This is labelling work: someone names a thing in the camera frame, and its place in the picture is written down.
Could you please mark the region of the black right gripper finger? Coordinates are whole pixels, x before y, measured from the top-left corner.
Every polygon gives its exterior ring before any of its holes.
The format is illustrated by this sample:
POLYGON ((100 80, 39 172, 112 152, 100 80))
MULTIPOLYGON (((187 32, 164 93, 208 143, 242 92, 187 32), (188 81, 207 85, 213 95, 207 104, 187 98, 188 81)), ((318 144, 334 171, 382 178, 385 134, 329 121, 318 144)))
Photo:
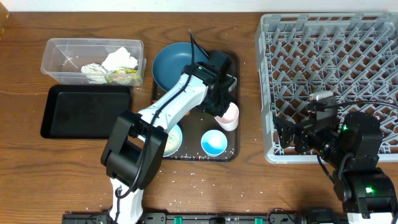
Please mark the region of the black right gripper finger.
POLYGON ((280 126, 280 127, 288 127, 292 125, 291 121, 287 121, 285 119, 281 119, 277 116, 273 116, 273 123, 275 126, 280 126))
POLYGON ((278 125, 279 142, 282 148, 287 148, 294 141, 295 124, 279 124, 278 125))

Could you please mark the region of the pink plastic cup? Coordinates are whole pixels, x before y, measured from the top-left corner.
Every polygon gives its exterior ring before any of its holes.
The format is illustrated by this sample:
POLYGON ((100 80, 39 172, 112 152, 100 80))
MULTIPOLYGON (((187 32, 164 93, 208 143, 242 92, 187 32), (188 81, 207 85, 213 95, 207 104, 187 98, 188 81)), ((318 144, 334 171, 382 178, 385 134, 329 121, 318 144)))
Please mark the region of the pink plastic cup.
POLYGON ((225 114, 222 117, 216 116, 215 120, 225 131, 234 131, 239 123, 238 106, 234 103, 230 103, 225 114))

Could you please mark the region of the small light blue cup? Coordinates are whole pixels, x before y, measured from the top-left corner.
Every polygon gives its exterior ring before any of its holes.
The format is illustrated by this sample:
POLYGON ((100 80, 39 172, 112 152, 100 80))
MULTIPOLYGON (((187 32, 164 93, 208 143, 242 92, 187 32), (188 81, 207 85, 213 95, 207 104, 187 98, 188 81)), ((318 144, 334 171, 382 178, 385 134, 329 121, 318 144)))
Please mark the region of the small light blue cup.
POLYGON ((201 137, 201 148, 210 157, 221 155, 227 146, 227 137, 219 130, 209 130, 201 137))

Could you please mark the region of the dark blue plate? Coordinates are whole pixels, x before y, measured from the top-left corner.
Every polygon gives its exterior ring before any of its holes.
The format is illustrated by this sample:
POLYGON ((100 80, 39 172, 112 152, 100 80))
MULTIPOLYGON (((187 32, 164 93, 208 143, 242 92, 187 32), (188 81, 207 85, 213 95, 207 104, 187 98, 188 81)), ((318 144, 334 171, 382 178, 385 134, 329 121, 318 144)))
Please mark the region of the dark blue plate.
POLYGON ((184 67, 191 62, 191 43, 177 42, 164 47, 156 55, 152 66, 156 84, 163 91, 169 91, 179 81, 184 67))

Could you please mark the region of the light blue rice bowl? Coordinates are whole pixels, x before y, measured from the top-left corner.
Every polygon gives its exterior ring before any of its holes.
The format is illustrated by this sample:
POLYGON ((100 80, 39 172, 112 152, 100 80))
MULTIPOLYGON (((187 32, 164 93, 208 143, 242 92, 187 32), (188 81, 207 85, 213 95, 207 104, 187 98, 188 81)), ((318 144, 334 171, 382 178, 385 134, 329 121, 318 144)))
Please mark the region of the light blue rice bowl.
POLYGON ((182 139, 182 130, 180 126, 176 124, 169 132, 163 156, 171 156, 173 153, 177 152, 182 144, 182 139))

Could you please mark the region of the pile of white rice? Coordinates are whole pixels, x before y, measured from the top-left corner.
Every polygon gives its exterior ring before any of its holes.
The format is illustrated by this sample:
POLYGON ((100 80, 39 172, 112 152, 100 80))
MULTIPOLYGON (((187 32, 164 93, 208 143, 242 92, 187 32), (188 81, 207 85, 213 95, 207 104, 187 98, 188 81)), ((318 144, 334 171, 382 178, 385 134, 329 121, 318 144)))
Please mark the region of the pile of white rice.
POLYGON ((173 154, 180 145, 180 138, 179 135, 175 132, 169 134, 167 143, 165 145, 164 156, 169 156, 173 154))

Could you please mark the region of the yellow green snack wrapper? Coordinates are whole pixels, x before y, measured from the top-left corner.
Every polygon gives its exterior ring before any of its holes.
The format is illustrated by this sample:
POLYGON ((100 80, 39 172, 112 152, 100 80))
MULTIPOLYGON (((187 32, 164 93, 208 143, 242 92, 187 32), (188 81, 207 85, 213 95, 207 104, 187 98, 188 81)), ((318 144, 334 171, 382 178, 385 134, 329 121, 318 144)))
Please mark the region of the yellow green snack wrapper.
POLYGON ((105 76, 107 83, 129 85, 133 80, 137 80, 137 70, 132 68, 121 68, 115 70, 110 75, 105 76))

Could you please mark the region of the white paper napkin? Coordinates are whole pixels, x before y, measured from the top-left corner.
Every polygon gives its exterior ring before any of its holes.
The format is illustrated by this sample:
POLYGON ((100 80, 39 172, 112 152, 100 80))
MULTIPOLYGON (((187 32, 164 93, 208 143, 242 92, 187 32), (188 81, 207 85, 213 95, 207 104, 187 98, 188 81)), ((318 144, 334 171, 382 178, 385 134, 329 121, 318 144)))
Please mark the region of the white paper napkin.
POLYGON ((133 69, 138 66, 138 60, 131 56, 126 48, 121 47, 117 51, 108 54, 101 66, 109 72, 114 72, 122 68, 133 69))

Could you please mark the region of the grey paper ball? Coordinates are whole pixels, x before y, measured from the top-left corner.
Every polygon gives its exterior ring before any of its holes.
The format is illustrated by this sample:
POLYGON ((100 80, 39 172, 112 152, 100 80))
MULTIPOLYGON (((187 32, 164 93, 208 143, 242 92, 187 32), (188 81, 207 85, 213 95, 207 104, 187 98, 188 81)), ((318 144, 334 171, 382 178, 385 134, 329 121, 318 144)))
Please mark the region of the grey paper ball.
POLYGON ((86 75, 86 77, 89 79, 88 83, 90 84, 107 83, 105 75, 108 73, 108 71, 100 64, 91 63, 88 65, 84 65, 81 68, 81 73, 84 73, 86 75))

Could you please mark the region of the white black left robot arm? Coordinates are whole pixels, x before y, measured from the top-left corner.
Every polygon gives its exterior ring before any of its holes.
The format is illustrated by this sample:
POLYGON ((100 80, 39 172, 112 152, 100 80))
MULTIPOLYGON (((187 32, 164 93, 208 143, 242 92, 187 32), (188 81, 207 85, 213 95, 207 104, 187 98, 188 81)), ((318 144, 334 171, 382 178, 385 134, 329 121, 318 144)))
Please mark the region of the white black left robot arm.
POLYGON ((225 69, 194 63, 185 66, 175 86, 148 108, 118 116, 101 155, 113 186, 108 223, 139 221, 144 189, 160 169, 171 129, 195 107, 223 116, 236 85, 236 77, 225 69))

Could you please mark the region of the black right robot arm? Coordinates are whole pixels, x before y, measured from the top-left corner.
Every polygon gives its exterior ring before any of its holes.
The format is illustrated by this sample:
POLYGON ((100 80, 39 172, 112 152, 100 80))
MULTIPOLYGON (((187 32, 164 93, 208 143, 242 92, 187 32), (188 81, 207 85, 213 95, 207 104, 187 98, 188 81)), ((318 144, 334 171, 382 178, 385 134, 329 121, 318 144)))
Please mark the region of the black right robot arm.
POLYGON ((292 123, 273 118, 283 148, 314 150, 330 164, 328 176, 342 202, 349 223, 396 223, 397 195, 392 180, 377 166, 382 143, 380 122, 363 112, 352 112, 341 123, 332 110, 292 123))

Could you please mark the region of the grey dishwasher rack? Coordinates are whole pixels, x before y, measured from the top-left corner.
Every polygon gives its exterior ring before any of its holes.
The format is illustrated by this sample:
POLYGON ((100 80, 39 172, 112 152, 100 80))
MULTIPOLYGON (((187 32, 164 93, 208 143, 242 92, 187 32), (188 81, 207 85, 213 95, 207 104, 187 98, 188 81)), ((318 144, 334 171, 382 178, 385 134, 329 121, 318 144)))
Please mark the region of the grey dishwasher rack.
POLYGON ((312 152, 280 145, 273 118, 307 119, 308 97, 325 90, 340 104, 339 119, 354 111, 379 119, 379 160, 397 161, 396 13, 266 14, 254 43, 267 162, 316 162, 312 152))

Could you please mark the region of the black waste tray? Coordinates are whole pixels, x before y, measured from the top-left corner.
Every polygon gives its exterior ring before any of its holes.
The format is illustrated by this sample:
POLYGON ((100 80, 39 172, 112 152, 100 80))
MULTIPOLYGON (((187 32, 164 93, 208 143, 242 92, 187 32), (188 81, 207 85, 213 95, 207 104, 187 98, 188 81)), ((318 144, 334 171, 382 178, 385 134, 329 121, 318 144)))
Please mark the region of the black waste tray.
POLYGON ((131 100, 126 86, 54 85, 48 92, 40 135, 45 139, 107 139, 131 100))

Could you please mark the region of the clear plastic waste bin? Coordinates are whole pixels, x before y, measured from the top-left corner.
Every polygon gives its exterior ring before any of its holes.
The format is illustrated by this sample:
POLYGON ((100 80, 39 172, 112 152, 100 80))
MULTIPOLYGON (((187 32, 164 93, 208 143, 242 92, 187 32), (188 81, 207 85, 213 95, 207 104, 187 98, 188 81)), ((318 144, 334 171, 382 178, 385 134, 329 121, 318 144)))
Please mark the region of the clear plastic waste bin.
POLYGON ((144 44, 129 39, 52 38, 47 42, 41 64, 41 72, 65 85, 89 85, 89 79, 81 68, 91 63, 102 64, 108 54, 124 47, 138 60, 137 80, 126 86, 144 84, 146 59, 144 44))

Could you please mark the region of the black rail at table edge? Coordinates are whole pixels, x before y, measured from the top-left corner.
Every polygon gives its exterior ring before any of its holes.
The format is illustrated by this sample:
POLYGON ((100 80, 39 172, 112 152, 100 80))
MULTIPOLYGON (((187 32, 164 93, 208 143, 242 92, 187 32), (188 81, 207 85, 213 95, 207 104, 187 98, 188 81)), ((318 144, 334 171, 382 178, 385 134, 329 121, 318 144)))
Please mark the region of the black rail at table edge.
POLYGON ((348 218, 338 215, 329 208, 309 209, 302 213, 274 209, 266 215, 238 214, 183 214, 146 213, 133 220, 121 217, 112 219, 104 213, 67 213, 62 216, 62 224, 348 224, 348 218))

